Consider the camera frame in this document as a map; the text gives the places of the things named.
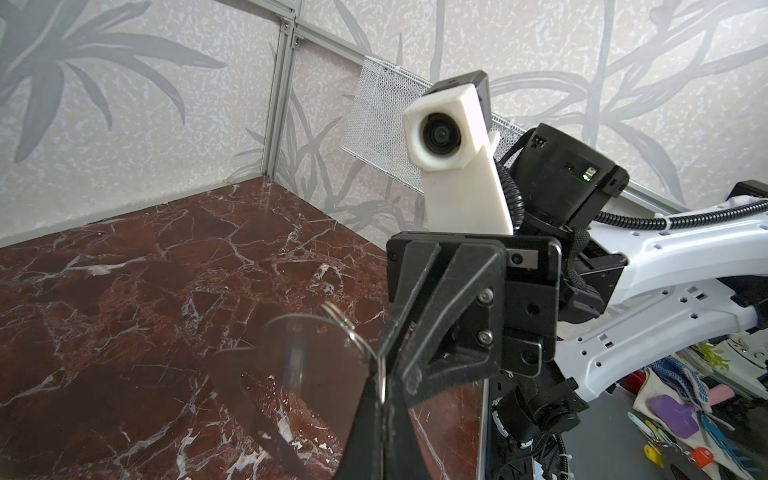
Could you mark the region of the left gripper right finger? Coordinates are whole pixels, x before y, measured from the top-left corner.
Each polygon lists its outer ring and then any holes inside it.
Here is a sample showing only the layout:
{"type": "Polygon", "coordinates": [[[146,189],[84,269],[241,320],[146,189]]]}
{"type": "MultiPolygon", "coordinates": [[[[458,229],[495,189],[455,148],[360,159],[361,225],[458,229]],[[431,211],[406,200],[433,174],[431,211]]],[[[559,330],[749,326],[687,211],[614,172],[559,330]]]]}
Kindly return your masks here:
{"type": "Polygon", "coordinates": [[[383,406],[383,478],[430,480],[405,402],[405,390],[397,379],[386,382],[383,406]]]}

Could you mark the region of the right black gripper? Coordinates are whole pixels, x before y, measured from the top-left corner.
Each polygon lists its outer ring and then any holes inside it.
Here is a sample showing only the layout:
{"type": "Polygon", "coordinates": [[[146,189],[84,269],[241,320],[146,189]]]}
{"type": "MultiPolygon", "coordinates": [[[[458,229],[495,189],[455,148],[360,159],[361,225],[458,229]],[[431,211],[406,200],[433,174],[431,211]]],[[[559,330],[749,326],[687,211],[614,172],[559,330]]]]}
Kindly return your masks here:
{"type": "Polygon", "coordinates": [[[561,432],[587,404],[555,362],[556,325],[595,318],[608,292],[590,258],[617,276],[624,263],[588,232],[554,237],[402,232],[387,243],[390,312],[380,338],[385,424],[447,390],[503,373],[508,432],[561,432]]]}

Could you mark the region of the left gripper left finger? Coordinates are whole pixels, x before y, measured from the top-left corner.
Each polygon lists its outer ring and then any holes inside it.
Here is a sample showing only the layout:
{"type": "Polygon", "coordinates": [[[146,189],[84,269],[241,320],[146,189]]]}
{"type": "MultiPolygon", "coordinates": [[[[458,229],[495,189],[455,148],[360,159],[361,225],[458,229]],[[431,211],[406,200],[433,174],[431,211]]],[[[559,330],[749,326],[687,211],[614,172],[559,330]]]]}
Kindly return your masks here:
{"type": "Polygon", "coordinates": [[[383,473],[383,417],[377,381],[369,378],[353,420],[336,480],[381,479],[383,473]]]}

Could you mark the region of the metal key holder plate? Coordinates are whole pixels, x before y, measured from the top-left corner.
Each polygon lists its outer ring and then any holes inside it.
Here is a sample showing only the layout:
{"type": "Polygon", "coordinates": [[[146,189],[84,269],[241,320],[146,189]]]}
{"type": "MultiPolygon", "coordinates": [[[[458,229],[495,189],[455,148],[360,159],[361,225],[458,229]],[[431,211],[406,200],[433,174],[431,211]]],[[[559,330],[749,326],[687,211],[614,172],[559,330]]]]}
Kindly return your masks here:
{"type": "Polygon", "coordinates": [[[318,479],[340,462],[369,365],[322,311],[280,315],[256,345],[223,349],[206,369],[230,415],[288,476],[318,479]]]}

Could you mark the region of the silver split keyring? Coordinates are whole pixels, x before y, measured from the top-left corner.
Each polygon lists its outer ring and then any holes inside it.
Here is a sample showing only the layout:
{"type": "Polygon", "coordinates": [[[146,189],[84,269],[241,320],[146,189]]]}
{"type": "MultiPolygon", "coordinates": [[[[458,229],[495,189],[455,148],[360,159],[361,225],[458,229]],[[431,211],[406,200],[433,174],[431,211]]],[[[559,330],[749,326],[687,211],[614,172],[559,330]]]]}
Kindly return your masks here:
{"type": "Polygon", "coordinates": [[[360,351],[362,358],[368,363],[374,364],[374,378],[376,383],[376,392],[380,405],[386,401],[386,383],[387,367],[385,358],[379,355],[373,347],[357,332],[356,324],[350,320],[346,314],[330,301],[324,301],[321,304],[324,314],[335,322],[344,332],[351,343],[360,351]]]}

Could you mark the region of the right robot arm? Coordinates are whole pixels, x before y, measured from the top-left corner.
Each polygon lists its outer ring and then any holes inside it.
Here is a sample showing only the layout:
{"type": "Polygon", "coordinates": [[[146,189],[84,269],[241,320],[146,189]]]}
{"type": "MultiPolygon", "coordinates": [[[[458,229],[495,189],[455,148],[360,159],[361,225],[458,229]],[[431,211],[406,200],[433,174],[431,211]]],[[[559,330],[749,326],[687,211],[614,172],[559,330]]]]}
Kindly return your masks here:
{"type": "Polygon", "coordinates": [[[767,203],[699,213],[602,212],[627,172],[542,124],[501,161],[497,134],[443,115],[405,130],[436,207],[428,233],[387,245],[393,317],[382,344],[388,419],[453,387],[513,377],[494,398],[501,435],[574,427],[629,373],[756,326],[766,296],[767,203]]]}

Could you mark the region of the tool tray with items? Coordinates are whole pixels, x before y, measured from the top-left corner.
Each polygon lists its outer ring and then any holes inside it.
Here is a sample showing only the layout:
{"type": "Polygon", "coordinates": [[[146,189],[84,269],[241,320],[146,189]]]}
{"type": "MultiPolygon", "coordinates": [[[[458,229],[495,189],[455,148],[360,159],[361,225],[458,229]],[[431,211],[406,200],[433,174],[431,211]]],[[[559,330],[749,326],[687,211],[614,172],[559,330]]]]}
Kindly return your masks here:
{"type": "Polygon", "coordinates": [[[682,455],[711,479],[767,476],[767,335],[731,334],[625,377],[646,456],[682,455]]]}

